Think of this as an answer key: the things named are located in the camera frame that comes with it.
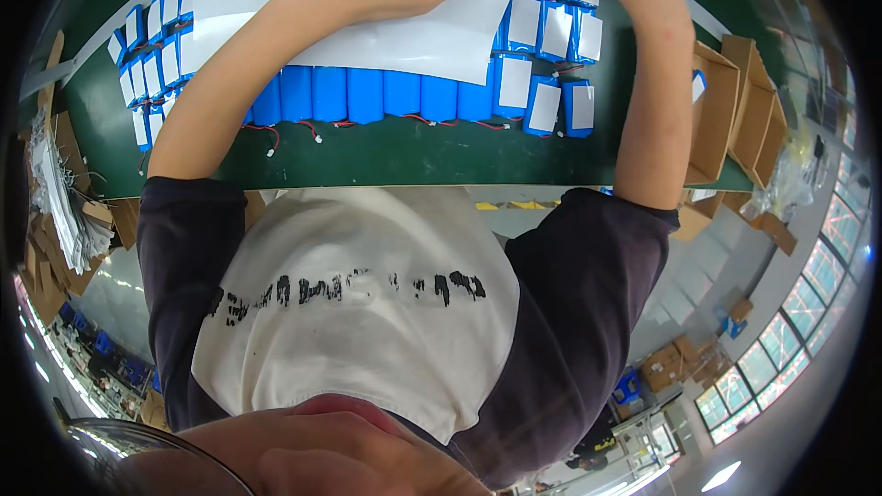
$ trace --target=person in background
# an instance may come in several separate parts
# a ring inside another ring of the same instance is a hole
[[[347,25],[442,1],[270,0],[154,144],[138,259],[166,415],[263,494],[478,496],[561,460],[667,260],[691,142],[685,0],[618,0],[637,71],[615,196],[571,190],[504,248],[461,187],[289,191],[245,232],[242,190],[210,177],[266,84]],[[151,480],[180,483],[174,467]]]

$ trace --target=cardboard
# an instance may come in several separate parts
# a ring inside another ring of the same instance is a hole
[[[765,189],[787,132],[784,110],[759,57],[756,41],[723,35],[722,55],[742,73],[729,155],[751,182]]]
[[[704,74],[707,87],[692,105],[692,146],[685,183],[710,184],[720,179],[726,161],[741,74],[734,63],[698,41],[692,69]]]

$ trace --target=forearm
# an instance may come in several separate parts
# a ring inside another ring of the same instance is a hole
[[[616,163],[616,195],[673,209],[689,164],[691,58],[688,17],[635,23],[637,72]]]
[[[248,107],[288,61],[349,24],[335,0],[270,0],[187,83],[153,146],[148,176],[203,179]]]

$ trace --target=green workbench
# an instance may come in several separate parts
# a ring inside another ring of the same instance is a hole
[[[72,16],[64,26],[65,60],[73,56],[103,20],[127,0],[84,0],[88,15]],[[698,0],[734,33],[757,39],[773,79],[778,76],[780,43],[766,31],[748,0]],[[303,125],[280,123],[281,143],[269,131],[243,129],[215,177],[250,189],[310,186],[391,185],[610,185],[616,151],[636,66],[631,20],[617,0],[601,0],[603,20],[601,61],[575,72],[595,87],[595,129],[585,139],[537,138],[512,123],[510,130],[491,130],[460,121],[455,127],[429,127],[417,119],[387,116],[367,126],[333,127],[316,123],[318,144]],[[699,39],[719,50],[720,43],[697,28]],[[540,70],[550,71],[550,64]],[[70,111],[80,152],[94,178],[94,188],[108,199],[140,193],[145,177],[138,175],[142,153],[135,143],[131,113],[123,106],[119,73],[99,48],[64,87],[62,100]],[[504,119],[494,119],[501,123]],[[712,185],[750,190],[752,183],[727,158],[721,178]]]

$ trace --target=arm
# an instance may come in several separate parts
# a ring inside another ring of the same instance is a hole
[[[352,23],[424,14],[443,0],[270,0],[205,62],[157,138],[148,177],[204,179],[248,107],[291,58]]]
[[[637,37],[637,73],[618,149],[614,190],[654,209],[674,209],[691,145],[694,29],[685,0],[619,0]]]

